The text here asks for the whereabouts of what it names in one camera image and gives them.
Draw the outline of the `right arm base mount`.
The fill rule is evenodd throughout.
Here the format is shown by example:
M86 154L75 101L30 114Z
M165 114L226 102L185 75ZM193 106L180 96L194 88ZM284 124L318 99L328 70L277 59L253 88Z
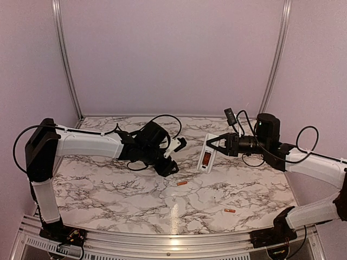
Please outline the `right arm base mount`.
M250 233L250 241L253 244L253 248L287 243L297 239L297 237L296 232L291 229L284 233L275 232L273 228L255 230Z

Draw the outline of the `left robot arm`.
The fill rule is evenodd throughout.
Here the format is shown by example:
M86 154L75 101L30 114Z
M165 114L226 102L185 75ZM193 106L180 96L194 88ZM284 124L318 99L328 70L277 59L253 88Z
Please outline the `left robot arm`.
M57 241L68 237L53 189L53 168L57 157L87 155L142 162L152 166L158 175L167 177L178 172L171 153L186 146L183 138L172 138L157 123L150 121L132 133L114 129L110 132L67 128L44 119L25 145L26 173L33 198L41 213L42 227Z

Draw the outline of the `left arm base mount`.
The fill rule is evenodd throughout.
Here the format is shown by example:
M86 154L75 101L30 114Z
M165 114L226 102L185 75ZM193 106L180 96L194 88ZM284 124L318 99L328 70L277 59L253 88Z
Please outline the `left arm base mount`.
M86 233L85 229L64 226L62 229L55 231L41 229L40 237L59 242L62 245L69 244L82 247L85 242Z

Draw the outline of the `white remote control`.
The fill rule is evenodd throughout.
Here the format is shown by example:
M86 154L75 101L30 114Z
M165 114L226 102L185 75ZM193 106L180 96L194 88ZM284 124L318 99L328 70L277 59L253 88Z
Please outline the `white remote control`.
M207 133L202 146L201 154L197 164L197 170L202 173L210 173L217 151L207 145L207 141L217 138L217 135Z

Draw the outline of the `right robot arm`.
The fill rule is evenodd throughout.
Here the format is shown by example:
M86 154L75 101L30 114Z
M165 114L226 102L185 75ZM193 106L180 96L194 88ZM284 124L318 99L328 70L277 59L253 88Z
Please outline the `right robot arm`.
M337 194L304 206L290 207L273 221L268 237L281 242L290 232L304 225L322 224L332 220L346 220L346 161L304 150L298 144L280 142L280 120L272 114L261 113L251 135L244 131L207 137L202 155L202 164L211 169L217 152L230 157L239 154L260 154L266 164L282 172L300 173L328 184L339 191Z

